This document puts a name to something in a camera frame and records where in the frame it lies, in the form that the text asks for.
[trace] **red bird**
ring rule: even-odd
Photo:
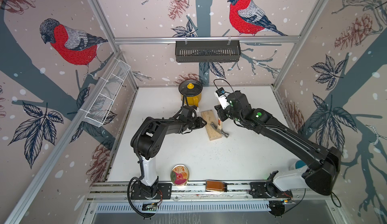
[[[43,42],[50,42],[58,53],[73,65],[86,65],[89,73],[89,63],[97,58],[97,50],[107,39],[96,37],[83,30],[71,29],[60,24],[57,20],[48,18],[40,25],[40,34]]]
[[[265,12],[257,7],[253,0],[228,0],[230,2],[230,23],[242,33],[255,35],[262,31],[272,31],[286,36],[277,30],[277,27],[269,21]]]

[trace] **black metal basket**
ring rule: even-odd
[[[176,61],[186,62],[237,62],[241,56],[239,40],[176,42]]]

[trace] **yellow pot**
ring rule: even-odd
[[[203,86],[199,81],[186,80],[180,83],[179,92],[181,94],[181,100],[183,101],[183,95],[187,96],[188,105],[199,107],[199,101],[202,98]]]

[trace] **white table surface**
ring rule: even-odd
[[[213,110],[217,118],[215,87],[204,87],[199,102],[200,111]],[[287,125],[269,86],[234,87],[247,96],[252,108],[262,108]],[[138,158],[130,141],[144,119],[172,117],[181,106],[177,87],[140,88],[133,104],[108,181],[129,181],[140,176]],[[230,119],[223,123],[229,138],[210,141],[205,128],[189,134],[169,134],[156,155],[160,181],[170,181],[170,171],[184,164],[190,172],[189,180],[254,180],[266,179],[269,173],[286,171],[298,159],[275,141],[254,131],[234,125]]]

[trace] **tin can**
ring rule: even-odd
[[[171,171],[171,181],[175,185],[185,185],[190,177],[190,172],[185,165],[178,164]]]

